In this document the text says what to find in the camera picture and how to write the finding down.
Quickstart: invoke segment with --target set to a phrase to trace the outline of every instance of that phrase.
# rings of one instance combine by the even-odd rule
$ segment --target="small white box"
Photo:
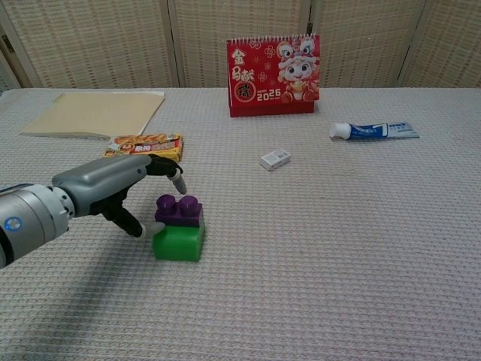
[[[268,171],[273,171],[275,168],[279,168],[290,161],[291,155],[282,148],[261,157],[261,165]]]

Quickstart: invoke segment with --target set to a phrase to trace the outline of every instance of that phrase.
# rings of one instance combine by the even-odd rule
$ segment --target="red desk calendar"
[[[231,117],[312,113],[319,100],[317,35],[227,41]]]

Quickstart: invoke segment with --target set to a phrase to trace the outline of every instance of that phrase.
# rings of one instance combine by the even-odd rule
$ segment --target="robotic hand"
[[[113,156],[56,175],[52,187],[24,184],[0,191],[0,268],[67,232],[72,217],[103,214],[134,237],[155,235],[163,223],[145,226],[122,203],[146,175],[165,175],[185,194],[182,173],[160,156]]]

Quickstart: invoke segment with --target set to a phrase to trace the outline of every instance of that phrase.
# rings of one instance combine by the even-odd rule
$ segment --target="lego stud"
[[[175,213],[175,197],[170,194],[164,194],[157,199],[157,207],[162,215]]]
[[[180,213],[184,217],[195,216],[198,212],[198,201],[194,196],[185,196],[179,201]]]

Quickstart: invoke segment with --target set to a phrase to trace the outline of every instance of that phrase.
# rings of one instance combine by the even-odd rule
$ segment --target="blue and white toothpaste tube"
[[[331,138],[351,139],[402,139],[419,138],[409,123],[372,124],[356,126],[349,123],[335,123],[329,132]]]

